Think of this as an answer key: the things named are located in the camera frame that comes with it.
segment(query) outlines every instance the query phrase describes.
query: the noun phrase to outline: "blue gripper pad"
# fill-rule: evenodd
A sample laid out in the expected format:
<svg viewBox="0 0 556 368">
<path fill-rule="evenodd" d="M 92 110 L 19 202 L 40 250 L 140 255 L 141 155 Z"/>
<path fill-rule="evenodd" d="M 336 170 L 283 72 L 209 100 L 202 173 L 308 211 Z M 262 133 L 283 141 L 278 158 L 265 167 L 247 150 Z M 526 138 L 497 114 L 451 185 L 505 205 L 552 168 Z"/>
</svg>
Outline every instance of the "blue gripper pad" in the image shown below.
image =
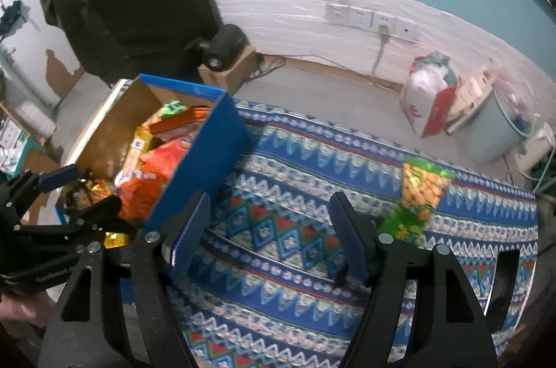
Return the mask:
<svg viewBox="0 0 556 368">
<path fill-rule="evenodd" d="M 344 193 L 338 192 L 330 197 L 328 214 L 351 273 L 366 285 L 370 274 L 367 269 L 365 246 L 355 227 L 355 223 L 364 217 L 355 212 Z"/>
<path fill-rule="evenodd" d="M 203 191 L 196 191 L 185 206 L 182 213 L 172 218 L 165 242 L 162 245 L 162 256 L 171 267 L 172 276 L 187 273 L 193 260 L 195 249 L 210 216 L 210 197 Z"/>
<path fill-rule="evenodd" d="M 50 192 L 56 188 L 68 185 L 79 178 L 79 169 L 75 164 L 66 165 L 53 172 L 41 174 L 37 181 L 37 190 L 40 192 Z"/>
</svg>

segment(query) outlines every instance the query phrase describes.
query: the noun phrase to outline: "cardboard box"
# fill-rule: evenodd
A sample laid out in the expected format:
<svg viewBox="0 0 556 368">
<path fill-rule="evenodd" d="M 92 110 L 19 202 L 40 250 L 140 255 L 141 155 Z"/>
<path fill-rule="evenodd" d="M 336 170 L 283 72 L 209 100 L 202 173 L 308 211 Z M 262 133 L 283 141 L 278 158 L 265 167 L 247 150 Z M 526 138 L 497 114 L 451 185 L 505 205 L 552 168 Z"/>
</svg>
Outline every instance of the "cardboard box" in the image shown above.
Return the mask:
<svg viewBox="0 0 556 368">
<path fill-rule="evenodd" d="M 234 95 L 257 67 L 255 48 L 247 45 L 231 69 L 225 72 L 213 72 L 201 65 L 198 72 L 205 84 L 226 89 L 230 95 Z"/>
<path fill-rule="evenodd" d="M 145 231 L 158 230 L 173 214 L 183 210 L 191 194 L 204 190 L 213 198 L 224 185 L 248 142 L 247 130 L 225 90 L 150 75 L 140 75 L 108 111 L 76 164 L 91 168 L 94 178 L 113 180 L 121 170 L 135 129 L 164 103 L 179 100 L 186 106 L 211 108 L 199 126 L 189 152 L 166 183 Z M 58 202 L 61 221 L 63 202 Z"/>
</svg>

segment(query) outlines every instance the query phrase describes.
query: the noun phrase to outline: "orange snack bag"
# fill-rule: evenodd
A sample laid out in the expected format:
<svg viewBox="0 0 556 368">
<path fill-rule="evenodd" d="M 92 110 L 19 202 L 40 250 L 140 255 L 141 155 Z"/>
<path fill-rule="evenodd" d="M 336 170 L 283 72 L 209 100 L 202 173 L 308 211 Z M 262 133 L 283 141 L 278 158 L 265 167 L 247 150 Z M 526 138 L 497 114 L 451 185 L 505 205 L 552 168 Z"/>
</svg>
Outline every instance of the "orange snack bag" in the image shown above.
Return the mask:
<svg viewBox="0 0 556 368">
<path fill-rule="evenodd" d="M 141 155 L 140 160 L 146 163 L 152 172 L 168 179 L 190 147 L 188 138 L 174 139 Z"/>
<path fill-rule="evenodd" d="M 153 136 L 157 136 L 164 141 L 177 139 L 191 133 L 196 126 L 203 122 L 210 113 L 207 106 L 192 106 L 181 114 L 176 114 L 162 121 L 152 123 L 149 131 Z"/>
<path fill-rule="evenodd" d="M 165 183 L 166 178 L 152 171 L 148 165 L 124 176 L 116 190 L 122 200 L 118 216 L 126 220 L 148 219 Z"/>
</svg>

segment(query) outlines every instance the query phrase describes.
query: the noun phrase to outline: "cable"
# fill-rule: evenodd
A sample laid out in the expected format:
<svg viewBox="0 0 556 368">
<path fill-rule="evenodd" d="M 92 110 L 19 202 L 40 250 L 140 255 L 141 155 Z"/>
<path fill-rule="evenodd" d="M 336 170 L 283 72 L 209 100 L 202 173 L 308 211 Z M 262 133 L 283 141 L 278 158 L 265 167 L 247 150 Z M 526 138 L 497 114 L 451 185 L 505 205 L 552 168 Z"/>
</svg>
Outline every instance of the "cable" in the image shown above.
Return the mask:
<svg viewBox="0 0 556 368">
<path fill-rule="evenodd" d="M 258 62 L 259 66 L 251 74 L 251 76 L 249 76 L 249 78 L 247 78 L 245 80 L 246 84 L 250 83 L 251 81 L 253 81 L 255 79 L 259 79 L 261 77 L 269 75 L 272 72 L 274 72 L 274 71 L 278 70 L 279 68 L 282 68 L 283 66 L 286 65 L 286 58 L 284 56 L 278 56 L 277 58 L 272 59 L 272 61 L 270 61 L 268 64 L 266 63 L 266 61 L 264 60 L 264 58 L 261 54 L 258 54 L 258 57 L 259 57 L 259 62 Z"/>
<path fill-rule="evenodd" d="M 509 176 L 513 186 L 515 185 L 514 177 L 512 176 L 512 172 L 510 171 L 510 165 L 508 164 L 508 160 L 506 160 L 506 155 L 503 155 L 502 159 L 504 160 L 504 163 L 506 163 L 506 168 L 508 169 L 506 172 L 506 181 L 508 180 L 508 176 Z"/>
<path fill-rule="evenodd" d="M 540 183 L 543 181 L 543 178 L 544 178 L 544 176 L 545 176 L 546 173 L 547 173 L 547 170 L 548 170 L 548 168 L 549 168 L 549 166 L 550 166 L 550 161 L 552 161 L 552 157 L 554 156 L 554 152 L 555 152 L 555 151 L 556 151 L 556 146 L 554 146 L 554 148 L 552 149 L 552 151 L 551 151 L 551 153 L 550 153 L 550 156 L 549 156 L 548 161 L 547 161 L 547 165 L 544 166 L 544 171 L 543 171 L 543 173 L 540 175 L 539 182 L 538 182 L 537 185 L 535 186 L 535 189 L 533 189 L 533 194 L 535 194 L 535 193 L 537 192 L 537 190 L 539 189 Z"/>
<path fill-rule="evenodd" d="M 525 178 L 529 178 L 530 180 L 533 181 L 537 181 L 538 178 L 537 177 L 532 177 L 531 175 L 527 175 L 524 171 L 519 170 L 517 167 L 513 167 L 511 166 L 510 169 L 514 169 L 516 172 L 519 172 L 521 175 L 523 175 Z"/>
<path fill-rule="evenodd" d="M 381 49 L 384 50 L 384 45 L 386 44 L 386 42 L 381 43 L 381 44 L 382 44 L 382 48 L 381 48 Z M 357 76 L 360 76 L 360 77 L 364 78 L 364 79 L 367 81 L 368 84 L 372 84 L 373 86 L 376 86 L 376 87 L 378 87 L 378 88 L 380 88 L 380 89 L 384 89 L 384 90 L 387 90 L 387 91 L 390 91 L 390 92 L 398 93 L 398 92 L 397 92 L 396 90 L 394 90 L 394 89 L 390 89 L 389 87 L 385 87 L 385 86 L 382 86 L 382 85 L 377 84 L 376 82 L 374 82 L 373 76 L 365 75 L 364 73 L 354 72 L 354 70 L 351 70 L 351 69 L 349 69 L 348 67 L 346 67 L 346 66 L 344 66 L 344 65 L 342 65 L 342 64 L 339 64 L 339 63 L 336 62 L 336 61 L 333 61 L 332 59 L 324 58 L 323 56 L 317 55 L 317 54 L 284 54 L 284 55 L 280 55 L 280 56 L 278 56 L 277 58 L 273 59 L 273 60 L 269 63 L 269 66 L 266 67 L 264 70 L 261 69 L 261 65 L 262 65 L 265 61 L 264 61 L 264 60 L 260 60 L 260 61 L 259 61 L 259 67 L 257 67 L 257 69 L 253 72 L 253 74 L 252 74 L 249 78 L 247 78 L 247 79 L 245 80 L 245 84 L 250 83 L 251 81 L 253 81 L 253 80 L 255 80 L 255 79 L 258 79 L 258 78 L 260 78 L 260 77 L 264 77 L 264 76 L 266 76 L 266 75 L 268 75 L 268 74 L 274 72 L 275 70 L 277 70 L 277 69 L 279 69 L 279 68 L 282 68 L 283 66 L 286 65 L 286 62 L 287 62 L 287 59 L 286 59 L 286 58 L 318 58 L 318 59 L 322 59 L 322 60 L 325 60 L 326 62 L 329 62 L 330 64 L 333 64 L 333 65 L 335 65 L 335 66 L 337 66 L 337 67 L 340 67 L 340 68 L 343 69 L 343 70 L 348 70 L 349 72 L 354 73 L 354 74 L 356 74 Z M 280 65 L 277 65 L 277 66 L 272 67 L 272 65 L 273 65 L 274 63 L 276 63 L 277 61 L 279 61 L 279 60 L 283 60 L 283 63 L 280 64 Z M 377 65 L 378 65 L 378 62 L 375 62 L 375 65 L 373 66 L 373 71 L 376 70 Z"/>
</svg>

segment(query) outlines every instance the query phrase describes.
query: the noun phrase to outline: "power cord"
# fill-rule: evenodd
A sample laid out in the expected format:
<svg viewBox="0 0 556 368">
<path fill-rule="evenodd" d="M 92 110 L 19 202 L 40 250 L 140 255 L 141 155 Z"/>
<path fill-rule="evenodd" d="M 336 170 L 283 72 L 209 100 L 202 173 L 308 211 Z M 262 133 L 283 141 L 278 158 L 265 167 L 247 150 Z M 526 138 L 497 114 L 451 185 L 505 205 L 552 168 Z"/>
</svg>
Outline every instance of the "power cord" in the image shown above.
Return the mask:
<svg viewBox="0 0 556 368">
<path fill-rule="evenodd" d="M 554 156 L 555 151 L 556 151 L 556 146 L 554 146 L 554 148 L 552 149 L 552 151 L 550 153 L 550 156 L 548 157 L 547 164 L 544 166 L 544 170 L 543 170 L 543 173 L 540 175 L 539 182 L 535 186 L 535 189 L 533 189 L 533 194 L 535 194 L 538 191 L 538 189 L 540 187 L 540 183 L 543 181 L 543 178 L 546 175 L 548 168 L 550 167 L 550 161 L 552 161 L 552 157 Z"/>
<path fill-rule="evenodd" d="M 508 177 L 509 177 L 510 181 L 512 182 L 512 186 L 513 186 L 513 185 L 515 185 L 514 177 L 512 175 L 512 172 L 510 171 L 510 165 L 508 164 L 508 160 L 506 159 L 506 155 L 503 155 L 502 159 L 504 160 L 504 163 L 506 163 L 506 168 L 508 169 L 506 171 L 506 181 L 508 181 Z"/>
<path fill-rule="evenodd" d="M 372 84 L 373 86 L 376 86 L 380 89 L 384 89 L 384 90 L 387 90 L 387 91 L 390 91 L 390 92 L 397 93 L 397 91 L 394 90 L 394 89 L 390 89 L 389 87 L 385 87 L 385 86 L 382 86 L 382 85 L 378 84 L 377 82 L 375 82 L 375 79 L 374 79 L 374 72 L 375 72 L 376 68 L 378 67 L 380 59 L 383 56 L 384 47 L 385 47 L 386 43 L 388 43 L 388 41 L 390 40 L 390 34 L 388 34 L 388 28 L 384 25 L 380 26 L 380 28 L 382 28 L 382 27 L 385 28 L 386 34 L 385 33 L 380 33 L 380 31 L 379 31 L 379 34 L 380 34 L 380 49 L 379 49 L 379 53 L 376 55 L 376 59 L 375 59 L 375 62 L 373 64 L 373 68 L 371 70 L 372 73 L 371 73 L 370 76 L 365 75 L 363 73 L 354 72 L 354 70 L 351 70 L 348 67 L 346 67 L 342 64 L 339 64 L 336 61 L 333 61 L 332 59 L 324 58 L 323 56 L 316 55 L 316 54 L 285 54 L 285 55 L 278 56 L 277 58 L 274 58 L 272 61 L 270 61 L 268 63 L 268 65 L 265 66 L 266 62 L 264 60 L 263 55 L 258 53 L 257 55 L 259 57 L 259 60 L 258 60 L 259 66 L 251 74 L 251 76 L 245 80 L 245 84 L 248 84 L 255 79 L 258 79 L 258 78 L 264 77 L 266 75 L 269 75 L 270 73 L 275 72 L 276 70 L 282 68 L 283 66 L 286 65 L 286 62 L 287 62 L 286 58 L 318 58 L 318 59 L 325 60 L 326 62 L 328 62 L 330 64 L 333 64 L 337 67 L 340 67 L 343 70 L 348 70 L 351 73 L 354 73 L 357 76 L 360 76 L 360 77 L 364 78 L 368 84 Z"/>
<path fill-rule="evenodd" d="M 536 181 L 537 184 L 535 186 L 535 188 L 533 189 L 533 194 L 536 194 L 536 192 L 539 190 L 540 188 L 540 184 L 543 182 L 544 176 L 547 174 L 547 170 L 550 167 L 550 161 L 552 161 L 552 157 L 554 156 L 554 152 L 556 151 L 556 146 L 554 146 L 554 148 L 552 149 L 550 156 L 548 157 L 548 161 L 546 163 L 546 165 L 544 166 L 544 170 L 543 173 L 540 175 L 539 178 L 536 177 L 532 177 L 531 175 L 527 175 L 525 172 L 521 171 L 520 169 L 516 168 L 516 167 L 508 167 L 508 173 L 510 169 L 515 170 L 516 172 L 519 172 L 521 175 L 523 175 L 526 178 L 529 178 L 530 180 Z"/>
</svg>

